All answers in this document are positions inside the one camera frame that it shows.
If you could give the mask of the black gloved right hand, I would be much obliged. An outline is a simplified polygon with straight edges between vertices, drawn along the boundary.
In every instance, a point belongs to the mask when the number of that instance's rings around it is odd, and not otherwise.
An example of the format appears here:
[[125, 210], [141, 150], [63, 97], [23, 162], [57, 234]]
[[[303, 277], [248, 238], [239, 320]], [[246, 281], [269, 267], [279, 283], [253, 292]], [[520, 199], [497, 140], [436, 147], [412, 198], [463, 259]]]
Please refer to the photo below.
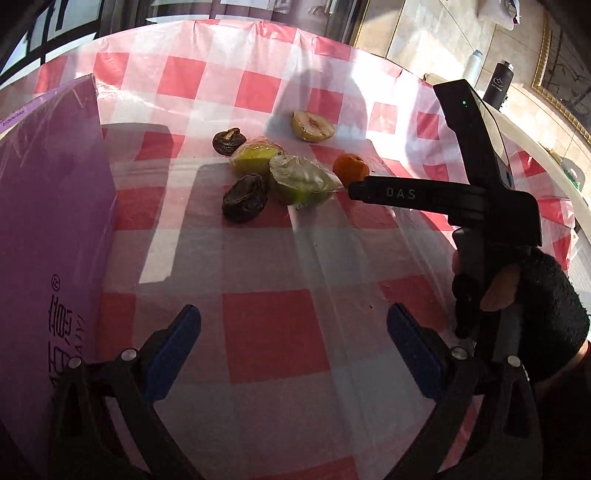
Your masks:
[[484, 341], [491, 315], [515, 306], [521, 323], [518, 356], [532, 383], [564, 370], [586, 344], [590, 319], [556, 259], [535, 248], [483, 287], [469, 277], [468, 261], [466, 252], [454, 253], [456, 336]]

